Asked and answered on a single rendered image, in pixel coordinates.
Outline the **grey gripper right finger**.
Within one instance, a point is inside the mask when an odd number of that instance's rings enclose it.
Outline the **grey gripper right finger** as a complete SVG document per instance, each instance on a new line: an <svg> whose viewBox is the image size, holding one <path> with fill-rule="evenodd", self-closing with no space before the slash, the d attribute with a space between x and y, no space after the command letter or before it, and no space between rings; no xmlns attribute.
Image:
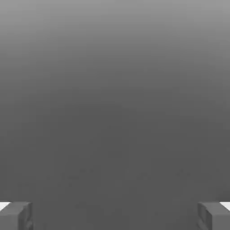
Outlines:
<svg viewBox="0 0 230 230"><path fill-rule="evenodd" d="M198 230L230 230L230 202L199 202Z"/></svg>

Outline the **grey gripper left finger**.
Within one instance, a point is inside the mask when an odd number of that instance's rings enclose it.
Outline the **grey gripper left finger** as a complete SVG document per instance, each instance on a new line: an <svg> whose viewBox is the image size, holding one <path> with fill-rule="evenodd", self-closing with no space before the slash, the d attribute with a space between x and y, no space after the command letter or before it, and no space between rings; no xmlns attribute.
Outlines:
<svg viewBox="0 0 230 230"><path fill-rule="evenodd" d="M0 230L33 230L33 204L0 202Z"/></svg>

